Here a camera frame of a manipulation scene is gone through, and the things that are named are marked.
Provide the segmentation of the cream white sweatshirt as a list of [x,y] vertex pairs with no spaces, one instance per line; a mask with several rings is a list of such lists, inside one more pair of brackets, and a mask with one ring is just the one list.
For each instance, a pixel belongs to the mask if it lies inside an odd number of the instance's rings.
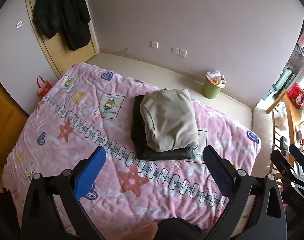
[[199,145],[194,107],[187,89],[146,93],[140,113],[145,123],[147,145],[156,152]]

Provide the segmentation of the wooden chair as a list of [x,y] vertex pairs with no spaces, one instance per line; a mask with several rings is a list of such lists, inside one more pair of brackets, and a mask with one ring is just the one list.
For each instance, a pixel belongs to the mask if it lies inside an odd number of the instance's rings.
[[298,161],[289,152],[289,146],[295,144],[304,154],[304,103],[296,108],[283,90],[266,113],[272,114],[272,149],[279,150],[294,170],[303,174]]

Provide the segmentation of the red bag on chair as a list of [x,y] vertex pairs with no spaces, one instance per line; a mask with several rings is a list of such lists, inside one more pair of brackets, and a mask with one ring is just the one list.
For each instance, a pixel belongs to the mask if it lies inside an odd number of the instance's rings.
[[304,91],[298,85],[298,83],[294,83],[293,86],[287,92],[287,96],[296,109],[299,109],[304,103]]

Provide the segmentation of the teal suitcase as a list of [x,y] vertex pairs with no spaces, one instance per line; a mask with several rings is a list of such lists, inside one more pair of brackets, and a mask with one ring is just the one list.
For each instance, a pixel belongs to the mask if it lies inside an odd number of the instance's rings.
[[288,81],[291,79],[293,74],[294,74],[293,68],[291,66],[286,65],[283,68],[275,84],[273,84],[274,91],[279,91],[282,88],[284,88],[284,86],[288,83]]

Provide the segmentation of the orange wooden door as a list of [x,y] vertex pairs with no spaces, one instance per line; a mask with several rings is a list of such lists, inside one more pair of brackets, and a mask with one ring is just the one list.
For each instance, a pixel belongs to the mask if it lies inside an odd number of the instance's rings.
[[28,117],[0,83],[0,183],[7,156],[13,150]]

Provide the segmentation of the green trash bin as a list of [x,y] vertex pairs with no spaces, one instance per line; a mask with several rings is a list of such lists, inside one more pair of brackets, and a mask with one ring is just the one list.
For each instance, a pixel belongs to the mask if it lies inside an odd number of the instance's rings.
[[226,85],[226,79],[223,73],[218,70],[209,71],[206,74],[203,95],[208,99],[213,99],[217,96],[220,90]]

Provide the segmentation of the pink patterned bed blanket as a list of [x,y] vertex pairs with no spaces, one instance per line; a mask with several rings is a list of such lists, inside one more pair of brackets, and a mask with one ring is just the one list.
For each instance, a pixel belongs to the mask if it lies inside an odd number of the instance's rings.
[[193,100],[199,146],[187,160],[136,157],[130,137],[135,97],[156,87],[94,65],[70,68],[28,118],[3,171],[19,217],[33,176],[59,175],[101,146],[105,164],[80,201],[107,239],[148,223],[179,217],[210,229],[228,199],[202,160],[211,145],[236,169],[251,172],[259,137],[228,116]]

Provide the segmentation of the folded black garment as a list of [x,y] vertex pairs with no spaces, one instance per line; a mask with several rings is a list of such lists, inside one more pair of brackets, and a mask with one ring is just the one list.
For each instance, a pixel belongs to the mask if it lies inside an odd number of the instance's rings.
[[199,134],[188,90],[157,90],[136,96],[131,139],[139,159],[192,159]]

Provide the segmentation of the red gift bag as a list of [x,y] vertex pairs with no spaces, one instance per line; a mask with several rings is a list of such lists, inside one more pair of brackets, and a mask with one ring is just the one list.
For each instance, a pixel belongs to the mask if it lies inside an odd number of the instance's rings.
[[37,94],[40,98],[43,98],[52,88],[52,85],[48,80],[43,79],[41,76],[37,77]]

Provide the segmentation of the black jacket hanging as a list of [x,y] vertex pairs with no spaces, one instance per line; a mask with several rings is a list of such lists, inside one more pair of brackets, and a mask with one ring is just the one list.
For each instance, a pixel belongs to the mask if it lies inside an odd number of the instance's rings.
[[33,22],[48,39],[61,32],[72,51],[87,46],[91,40],[85,0],[36,0]]

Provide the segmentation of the white wall socket right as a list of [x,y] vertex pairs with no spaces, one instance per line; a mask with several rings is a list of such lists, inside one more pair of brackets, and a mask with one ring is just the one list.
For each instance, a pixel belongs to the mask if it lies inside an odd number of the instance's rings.
[[186,57],[187,56],[187,51],[180,49],[180,56]]

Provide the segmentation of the white wall socket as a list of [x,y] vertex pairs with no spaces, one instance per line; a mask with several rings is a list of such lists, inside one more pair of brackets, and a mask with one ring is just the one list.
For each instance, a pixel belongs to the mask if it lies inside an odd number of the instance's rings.
[[187,51],[180,49],[180,56],[186,57],[187,56]]
[[159,47],[158,42],[151,42],[151,47],[157,49]]
[[172,48],[172,53],[173,53],[173,54],[176,54],[176,55],[179,55],[180,49],[179,49],[179,48],[176,48],[176,47],[173,47],[173,48]]

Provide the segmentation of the white wall socket middle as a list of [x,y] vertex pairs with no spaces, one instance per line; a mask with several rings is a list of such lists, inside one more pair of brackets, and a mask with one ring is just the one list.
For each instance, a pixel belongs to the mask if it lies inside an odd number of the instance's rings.
[[179,48],[176,48],[176,47],[173,47],[173,48],[172,48],[172,53],[173,53],[173,54],[176,54],[176,55],[179,55],[180,49],[179,49]]

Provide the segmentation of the white light switch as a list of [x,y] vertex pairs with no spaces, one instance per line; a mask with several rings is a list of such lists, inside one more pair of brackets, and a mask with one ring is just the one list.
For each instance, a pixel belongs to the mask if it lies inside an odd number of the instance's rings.
[[17,23],[17,29],[19,29],[21,26],[23,25],[23,23],[22,23],[22,21],[19,21],[18,23]]

